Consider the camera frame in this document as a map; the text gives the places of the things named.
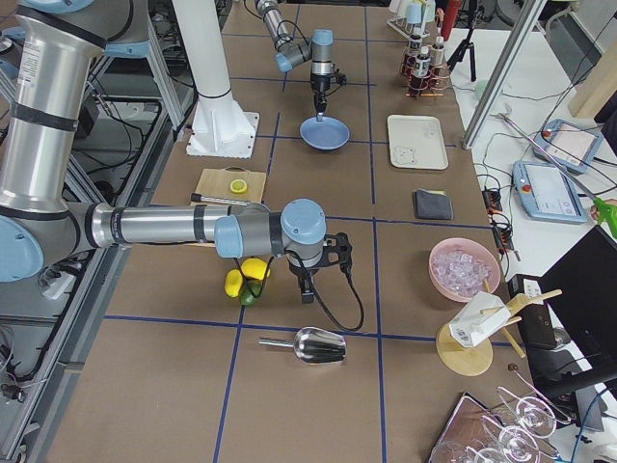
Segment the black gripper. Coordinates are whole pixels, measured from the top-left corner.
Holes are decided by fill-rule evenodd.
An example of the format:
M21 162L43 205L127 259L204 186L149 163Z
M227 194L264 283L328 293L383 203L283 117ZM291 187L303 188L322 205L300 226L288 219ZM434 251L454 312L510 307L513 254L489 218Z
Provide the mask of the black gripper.
M316 120L318 122L323 121L324 112L327 109L327 96L332 92L330 91L331 84L335 82L338 87L334 90L336 92L340 87L347 84L347 77L340 71L331 72L327 74L310 74L310 86L313 93L313 106L315 108Z
M311 289L313 275L321 268L338 265L346 275L351 275L353 247L344 232L326 234L313 245L303 245L292 241L286 248L286 258L290 271L297 277L301 289L301 302L314 302Z

